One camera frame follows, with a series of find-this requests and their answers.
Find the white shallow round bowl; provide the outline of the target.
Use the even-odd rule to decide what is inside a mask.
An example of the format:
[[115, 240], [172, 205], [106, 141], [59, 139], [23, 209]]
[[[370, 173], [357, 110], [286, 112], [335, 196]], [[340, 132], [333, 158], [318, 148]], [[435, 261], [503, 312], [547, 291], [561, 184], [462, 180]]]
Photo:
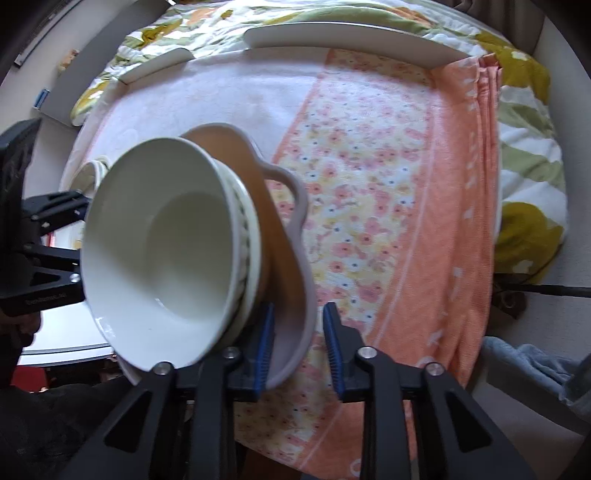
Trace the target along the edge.
[[146, 141], [115, 161], [91, 201], [85, 297], [104, 338], [137, 369], [190, 366], [231, 317], [238, 226], [212, 160], [183, 138]]

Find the white oval ribbed dish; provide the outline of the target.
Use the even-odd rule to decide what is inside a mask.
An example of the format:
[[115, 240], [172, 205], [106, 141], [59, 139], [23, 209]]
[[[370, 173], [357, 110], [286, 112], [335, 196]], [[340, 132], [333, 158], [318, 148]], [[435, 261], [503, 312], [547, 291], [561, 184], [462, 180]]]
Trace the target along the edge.
[[266, 275], [266, 265], [263, 260], [259, 217], [249, 191], [235, 171], [217, 159], [212, 162], [228, 190], [231, 215], [236, 218], [235, 224], [238, 226], [238, 259], [235, 261], [238, 279], [235, 281], [235, 289], [230, 293], [231, 317], [217, 343], [221, 348], [229, 346], [245, 329], [250, 313], [256, 306], [259, 295], [257, 291], [260, 280]]

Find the grey cloth garment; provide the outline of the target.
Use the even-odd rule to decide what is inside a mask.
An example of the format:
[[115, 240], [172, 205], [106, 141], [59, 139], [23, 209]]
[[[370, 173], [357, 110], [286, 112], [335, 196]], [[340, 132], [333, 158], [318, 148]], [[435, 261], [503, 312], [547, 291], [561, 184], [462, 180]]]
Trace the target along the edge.
[[515, 348], [491, 336], [484, 338], [482, 353], [491, 367], [504, 368], [509, 374], [539, 387], [579, 418], [590, 421], [590, 355], [575, 361], [548, 354], [531, 344]]

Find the small white ramekin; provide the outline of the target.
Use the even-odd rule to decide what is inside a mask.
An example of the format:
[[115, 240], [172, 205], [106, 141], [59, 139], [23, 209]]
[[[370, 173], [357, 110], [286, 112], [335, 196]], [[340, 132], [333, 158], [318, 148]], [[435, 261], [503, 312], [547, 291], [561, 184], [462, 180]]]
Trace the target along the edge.
[[92, 198], [108, 171], [109, 159], [106, 156], [90, 160], [76, 171], [68, 189]]

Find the small white saucer dish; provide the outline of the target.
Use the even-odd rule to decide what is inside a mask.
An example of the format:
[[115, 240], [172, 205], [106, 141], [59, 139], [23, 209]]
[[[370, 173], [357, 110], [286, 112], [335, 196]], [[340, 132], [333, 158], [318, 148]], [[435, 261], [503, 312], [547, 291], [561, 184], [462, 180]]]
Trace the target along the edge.
[[119, 77], [119, 81], [125, 85], [129, 85], [158, 71], [186, 63], [192, 59], [193, 54], [190, 50], [181, 47], [175, 48], [125, 72]]

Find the floral green yellow quilt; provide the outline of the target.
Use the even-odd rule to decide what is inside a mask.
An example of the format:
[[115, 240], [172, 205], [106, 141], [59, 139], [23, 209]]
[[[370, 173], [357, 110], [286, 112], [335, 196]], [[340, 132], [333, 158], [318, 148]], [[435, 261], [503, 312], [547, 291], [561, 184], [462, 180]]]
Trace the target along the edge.
[[84, 123], [110, 82], [174, 48], [194, 57], [230, 51], [245, 30], [287, 22], [348, 22], [402, 30], [502, 68], [497, 110], [502, 220], [495, 273], [539, 281], [567, 233], [564, 163], [549, 113], [550, 74], [532, 57], [543, 14], [529, 1], [173, 1], [108, 55], [70, 111]]

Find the pink floral tablecloth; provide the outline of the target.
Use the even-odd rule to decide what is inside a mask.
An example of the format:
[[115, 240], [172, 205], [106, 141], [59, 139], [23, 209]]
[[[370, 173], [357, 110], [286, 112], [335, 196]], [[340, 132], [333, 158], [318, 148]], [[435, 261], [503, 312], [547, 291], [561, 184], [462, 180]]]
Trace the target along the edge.
[[426, 70], [338, 49], [219, 54], [112, 84], [65, 175], [160, 136], [220, 157], [245, 133], [307, 189], [318, 304], [398, 362], [466, 383], [490, 308], [500, 77], [491, 55]]

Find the long white rectangular plate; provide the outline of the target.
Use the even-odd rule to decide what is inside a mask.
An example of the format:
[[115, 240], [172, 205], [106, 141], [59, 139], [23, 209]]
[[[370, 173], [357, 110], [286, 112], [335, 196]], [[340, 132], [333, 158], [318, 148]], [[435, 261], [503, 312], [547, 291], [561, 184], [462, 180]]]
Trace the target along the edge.
[[294, 22], [250, 28], [249, 48], [318, 47], [375, 54], [434, 69], [468, 58], [464, 52], [408, 32], [345, 22]]

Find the framed wall picture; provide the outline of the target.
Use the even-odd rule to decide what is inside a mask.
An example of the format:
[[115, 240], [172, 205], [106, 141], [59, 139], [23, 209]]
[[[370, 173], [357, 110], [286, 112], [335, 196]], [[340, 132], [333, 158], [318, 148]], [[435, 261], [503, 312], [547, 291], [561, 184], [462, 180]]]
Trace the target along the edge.
[[21, 68], [45, 36], [80, 3], [81, 0], [43, 1], [41, 13], [36, 14], [32, 22], [25, 27], [26, 36], [20, 42], [12, 66]]

